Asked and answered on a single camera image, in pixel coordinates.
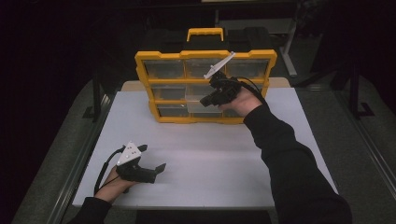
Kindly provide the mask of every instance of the handheld controller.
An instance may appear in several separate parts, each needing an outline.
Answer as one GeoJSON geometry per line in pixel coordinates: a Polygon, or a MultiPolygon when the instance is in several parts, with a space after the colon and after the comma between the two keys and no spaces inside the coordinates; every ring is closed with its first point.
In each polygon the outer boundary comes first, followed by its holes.
{"type": "Polygon", "coordinates": [[[104,163],[98,179],[96,180],[93,194],[96,194],[97,191],[99,191],[99,186],[102,182],[103,176],[105,175],[108,163],[117,153],[122,153],[117,161],[116,167],[116,172],[121,179],[153,184],[157,175],[165,170],[166,163],[157,166],[154,170],[140,167],[138,163],[140,162],[142,152],[146,151],[147,148],[147,145],[137,147],[133,142],[129,142],[127,146],[123,146],[116,150],[104,163]]]}
{"type": "Polygon", "coordinates": [[[240,77],[249,81],[255,88],[251,87],[243,81],[238,80],[237,77],[227,78],[225,74],[220,72],[220,68],[224,66],[228,61],[230,61],[234,55],[235,53],[231,52],[228,57],[221,60],[219,63],[211,65],[210,70],[207,72],[206,75],[204,75],[204,78],[210,78],[209,85],[215,90],[200,100],[200,103],[203,106],[207,107],[209,105],[228,104],[236,98],[238,93],[241,91],[241,87],[244,87],[251,91],[259,100],[264,103],[264,98],[262,97],[260,90],[248,78],[240,77]]]}

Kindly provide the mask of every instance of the organizer handle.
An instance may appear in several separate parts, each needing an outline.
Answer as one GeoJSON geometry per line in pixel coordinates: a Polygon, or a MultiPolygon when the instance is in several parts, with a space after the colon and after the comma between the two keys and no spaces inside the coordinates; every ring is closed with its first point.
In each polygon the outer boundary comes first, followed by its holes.
{"type": "Polygon", "coordinates": [[[191,28],[187,34],[187,42],[190,41],[191,35],[220,35],[221,41],[224,40],[222,28],[191,28]]]}

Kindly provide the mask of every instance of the right hand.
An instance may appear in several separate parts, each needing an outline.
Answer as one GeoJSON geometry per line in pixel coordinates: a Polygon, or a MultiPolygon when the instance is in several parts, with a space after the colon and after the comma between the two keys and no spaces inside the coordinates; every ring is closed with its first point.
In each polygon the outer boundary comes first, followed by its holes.
{"type": "Polygon", "coordinates": [[[262,102],[251,91],[242,87],[236,98],[226,105],[220,105],[219,110],[232,109],[239,116],[245,117],[259,105],[262,105],[262,102]]]}

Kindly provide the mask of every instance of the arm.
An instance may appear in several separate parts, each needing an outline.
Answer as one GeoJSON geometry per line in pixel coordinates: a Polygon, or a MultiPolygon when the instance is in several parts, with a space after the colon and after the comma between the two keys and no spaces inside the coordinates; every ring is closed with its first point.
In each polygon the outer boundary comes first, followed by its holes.
{"type": "Polygon", "coordinates": [[[105,184],[94,197],[87,197],[78,214],[69,222],[70,224],[96,224],[104,223],[111,204],[128,188],[137,182],[121,179],[116,167],[111,169],[105,184]]]}
{"type": "Polygon", "coordinates": [[[289,124],[275,117],[248,90],[220,109],[245,117],[268,166],[279,223],[352,223],[347,202],[318,169],[311,150],[296,141],[289,124]]]}

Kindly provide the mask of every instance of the hand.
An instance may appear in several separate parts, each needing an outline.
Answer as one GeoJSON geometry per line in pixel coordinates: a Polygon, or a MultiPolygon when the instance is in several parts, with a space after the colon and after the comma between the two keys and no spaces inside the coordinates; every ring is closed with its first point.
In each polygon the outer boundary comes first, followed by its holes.
{"type": "Polygon", "coordinates": [[[114,166],[104,185],[99,189],[99,191],[94,195],[95,198],[102,199],[108,203],[114,203],[116,199],[128,188],[133,185],[138,184],[138,182],[123,180],[119,177],[116,172],[116,166],[114,166]]]}
{"type": "Polygon", "coordinates": [[[250,111],[257,106],[262,105],[262,102],[257,99],[251,91],[246,88],[241,88],[236,98],[226,105],[220,105],[220,110],[232,109],[239,116],[245,117],[250,111]]]}

